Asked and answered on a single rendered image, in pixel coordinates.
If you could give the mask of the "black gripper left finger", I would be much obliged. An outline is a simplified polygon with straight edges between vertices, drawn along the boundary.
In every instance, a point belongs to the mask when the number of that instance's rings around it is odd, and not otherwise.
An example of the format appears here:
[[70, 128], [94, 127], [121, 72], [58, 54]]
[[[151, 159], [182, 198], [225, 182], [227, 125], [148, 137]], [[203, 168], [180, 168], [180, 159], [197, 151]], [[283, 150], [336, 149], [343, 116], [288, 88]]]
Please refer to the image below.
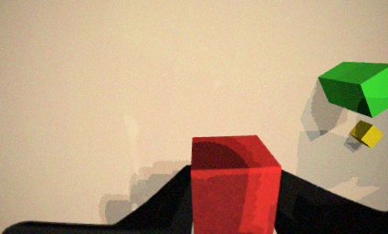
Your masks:
[[191, 234], [191, 166], [186, 165], [144, 204], [116, 224], [23, 221], [2, 234]]

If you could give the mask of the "red block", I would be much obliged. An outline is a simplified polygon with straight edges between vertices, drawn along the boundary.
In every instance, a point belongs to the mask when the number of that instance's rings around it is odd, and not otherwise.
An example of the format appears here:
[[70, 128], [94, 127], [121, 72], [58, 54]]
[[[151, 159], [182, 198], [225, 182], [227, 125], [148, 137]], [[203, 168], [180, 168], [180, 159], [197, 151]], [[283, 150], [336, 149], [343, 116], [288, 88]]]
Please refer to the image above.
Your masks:
[[280, 177], [257, 135], [193, 137], [194, 234], [273, 234]]

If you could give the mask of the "small yellow block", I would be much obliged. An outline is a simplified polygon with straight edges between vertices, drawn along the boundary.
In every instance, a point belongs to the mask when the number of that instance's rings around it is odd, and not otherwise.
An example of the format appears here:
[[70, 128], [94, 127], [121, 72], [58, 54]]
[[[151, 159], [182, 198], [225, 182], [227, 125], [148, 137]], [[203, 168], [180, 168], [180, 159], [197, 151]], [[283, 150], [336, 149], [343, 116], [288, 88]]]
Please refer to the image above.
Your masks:
[[370, 148], [373, 148], [383, 136], [383, 133], [376, 129], [373, 124], [363, 121], [357, 122], [349, 134], [359, 141], [359, 143], [363, 143]]

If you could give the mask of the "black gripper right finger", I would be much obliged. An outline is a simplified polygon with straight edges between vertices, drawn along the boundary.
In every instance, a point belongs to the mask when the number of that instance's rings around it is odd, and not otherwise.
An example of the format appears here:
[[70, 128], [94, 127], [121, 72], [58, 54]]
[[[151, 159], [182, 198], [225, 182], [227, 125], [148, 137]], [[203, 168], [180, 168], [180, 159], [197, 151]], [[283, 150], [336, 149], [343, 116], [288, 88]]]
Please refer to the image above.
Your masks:
[[277, 234], [388, 234], [388, 211], [366, 207], [281, 169]]

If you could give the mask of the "green block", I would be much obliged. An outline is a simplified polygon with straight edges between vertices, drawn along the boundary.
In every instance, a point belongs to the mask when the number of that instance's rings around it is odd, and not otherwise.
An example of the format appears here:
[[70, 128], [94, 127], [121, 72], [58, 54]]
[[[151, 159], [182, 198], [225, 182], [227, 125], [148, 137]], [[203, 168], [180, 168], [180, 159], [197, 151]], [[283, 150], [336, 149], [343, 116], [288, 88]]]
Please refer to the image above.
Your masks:
[[373, 118], [388, 109], [388, 63], [363, 63], [335, 81], [347, 110]]
[[365, 62], [342, 62], [333, 69], [330, 69], [324, 74], [318, 76], [321, 87], [325, 92], [329, 103], [346, 108], [335, 80], [340, 78], [342, 75], [347, 74], [352, 69], [359, 67], [359, 65], [363, 63]]

